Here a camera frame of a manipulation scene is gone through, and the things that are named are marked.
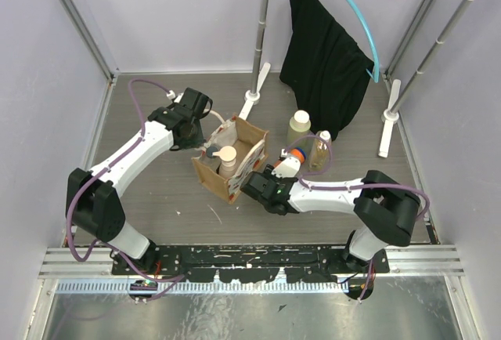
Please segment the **orange bottle blue cap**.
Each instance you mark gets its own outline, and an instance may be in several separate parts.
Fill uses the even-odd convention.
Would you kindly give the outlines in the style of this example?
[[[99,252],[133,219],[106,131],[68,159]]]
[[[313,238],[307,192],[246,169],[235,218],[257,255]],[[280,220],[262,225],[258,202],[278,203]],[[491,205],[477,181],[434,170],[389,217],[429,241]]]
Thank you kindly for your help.
[[[300,161],[301,165],[306,161],[306,154],[301,148],[295,147],[290,151],[290,153]]]

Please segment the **beige pump dispenser bottle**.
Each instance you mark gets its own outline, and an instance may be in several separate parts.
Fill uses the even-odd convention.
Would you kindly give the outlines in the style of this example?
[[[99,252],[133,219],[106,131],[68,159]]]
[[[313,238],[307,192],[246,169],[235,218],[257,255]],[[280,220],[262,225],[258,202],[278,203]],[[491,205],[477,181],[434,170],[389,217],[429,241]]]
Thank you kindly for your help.
[[[236,157],[237,152],[233,146],[224,146],[217,155],[221,159],[218,174],[224,179],[229,179],[237,170]]]

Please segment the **clear amber liquid bottle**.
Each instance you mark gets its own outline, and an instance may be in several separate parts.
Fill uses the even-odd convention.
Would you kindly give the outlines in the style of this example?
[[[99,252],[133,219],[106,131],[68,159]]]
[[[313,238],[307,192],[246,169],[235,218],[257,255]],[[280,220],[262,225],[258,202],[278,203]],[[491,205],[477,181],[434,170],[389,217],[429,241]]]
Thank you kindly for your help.
[[[308,160],[310,172],[320,172],[330,159],[331,135],[327,130],[318,131],[312,141],[312,148]]]

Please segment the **cream round cap bottle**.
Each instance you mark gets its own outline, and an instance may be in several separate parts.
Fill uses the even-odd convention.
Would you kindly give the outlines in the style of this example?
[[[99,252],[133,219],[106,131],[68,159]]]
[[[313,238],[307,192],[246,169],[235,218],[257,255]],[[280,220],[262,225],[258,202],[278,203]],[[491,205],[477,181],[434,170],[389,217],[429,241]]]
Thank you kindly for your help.
[[[311,122],[309,114],[304,110],[297,110],[289,120],[287,129],[287,146],[295,146],[304,149],[308,145],[307,139],[298,139],[310,133]]]

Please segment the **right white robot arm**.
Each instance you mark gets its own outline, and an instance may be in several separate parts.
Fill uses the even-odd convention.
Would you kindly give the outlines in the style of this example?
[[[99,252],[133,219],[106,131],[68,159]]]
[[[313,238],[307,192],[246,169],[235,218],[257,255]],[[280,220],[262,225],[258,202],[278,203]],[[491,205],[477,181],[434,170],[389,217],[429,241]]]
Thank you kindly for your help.
[[[423,197],[377,170],[340,183],[282,178],[270,166],[252,172],[241,191],[276,215],[314,211],[355,215],[362,227],[351,232],[341,254],[354,273],[366,272],[375,254],[387,246],[410,245]]]

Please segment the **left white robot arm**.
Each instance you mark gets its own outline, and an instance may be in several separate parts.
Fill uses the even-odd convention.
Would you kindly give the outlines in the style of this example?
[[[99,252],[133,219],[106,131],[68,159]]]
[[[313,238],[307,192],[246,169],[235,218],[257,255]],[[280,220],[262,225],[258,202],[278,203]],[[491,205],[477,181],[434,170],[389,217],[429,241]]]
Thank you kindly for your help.
[[[213,101],[187,88],[167,107],[141,118],[141,128],[119,150],[88,171],[76,168],[67,184],[67,227],[76,226],[117,251],[139,274],[154,270],[156,244],[126,219],[121,197],[132,181],[167,151],[196,149],[204,144],[200,125]]]

